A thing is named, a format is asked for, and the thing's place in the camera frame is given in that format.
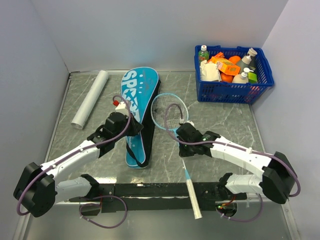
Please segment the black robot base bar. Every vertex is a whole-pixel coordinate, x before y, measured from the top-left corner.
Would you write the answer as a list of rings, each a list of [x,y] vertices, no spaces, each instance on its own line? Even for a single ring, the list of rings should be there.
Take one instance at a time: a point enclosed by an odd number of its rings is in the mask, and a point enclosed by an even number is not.
[[[216,203],[246,200],[245,193],[232,194],[218,182],[194,182],[193,187],[199,207],[202,211],[215,211]],[[124,209],[119,197],[126,203],[129,211],[144,210],[185,210],[191,209],[187,185],[176,183],[102,183],[90,197],[73,197],[71,203],[102,203],[103,213],[114,213]]]

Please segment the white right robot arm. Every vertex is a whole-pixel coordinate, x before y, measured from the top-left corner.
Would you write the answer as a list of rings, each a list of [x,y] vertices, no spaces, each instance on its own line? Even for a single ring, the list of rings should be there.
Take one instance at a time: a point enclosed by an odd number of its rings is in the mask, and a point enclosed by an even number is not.
[[[285,204],[298,178],[285,154],[254,151],[229,141],[212,131],[202,134],[191,123],[182,124],[176,131],[179,155],[206,155],[237,165],[249,174],[226,173],[220,178],[218,193],[223,199],[233,195],[263,194],[277,204]]]

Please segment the white shuttlecock tube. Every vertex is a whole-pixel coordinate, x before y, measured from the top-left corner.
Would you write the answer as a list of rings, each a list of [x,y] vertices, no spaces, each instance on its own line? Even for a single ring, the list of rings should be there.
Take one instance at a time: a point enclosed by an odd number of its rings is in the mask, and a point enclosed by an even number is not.
[[[77,110],[74,118],[71,121],[71,126],[82,130],[98,100],[106,82],[109,78],[107,71],[101,70],[96,76],[92,86],[90,87],[87,95],[82,101],[79,109]]]

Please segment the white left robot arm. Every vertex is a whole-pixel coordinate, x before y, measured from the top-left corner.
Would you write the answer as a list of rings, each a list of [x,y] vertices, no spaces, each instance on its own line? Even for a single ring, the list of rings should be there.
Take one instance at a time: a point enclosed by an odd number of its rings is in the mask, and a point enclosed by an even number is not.
[[[73,180],[65,178],[77,168],[101,158],[111,151],[123,137],[138,135],[144,126],[132,114],[113,112],[95,132],[79,146],[49,162],[28,164],[15,187],[13,196],[18,206],[38,218],[47,213],[54,204],[72,198],[95,200],[100,184],[89,174]]]

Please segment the blue sport racket bag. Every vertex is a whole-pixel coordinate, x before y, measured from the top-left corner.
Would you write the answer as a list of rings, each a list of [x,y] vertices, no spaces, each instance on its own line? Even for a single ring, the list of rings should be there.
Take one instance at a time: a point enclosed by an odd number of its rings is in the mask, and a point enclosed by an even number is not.
[[[143,125],[139,134],[126,137],[125,161],[130,168],[143,169],[149,165],[155,131],[151,105],[160,85],[156,70],[147,66],[133,68],[122,77],[121,96],[130,101],[130,112]]]

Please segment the blue badminton racket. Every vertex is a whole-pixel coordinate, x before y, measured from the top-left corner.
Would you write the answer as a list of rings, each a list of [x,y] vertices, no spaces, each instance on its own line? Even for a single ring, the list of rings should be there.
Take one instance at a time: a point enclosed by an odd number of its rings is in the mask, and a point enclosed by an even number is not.
[[[151,103],[151,118],[158,128],[168,130],[174,134],[181,124],[188,121],[189,112],[183,100],[173,93],[160,93]],[[186,186],[194,214],[194,218],[201,219],[202,213],[196,197],[193,182],[183,162]]]

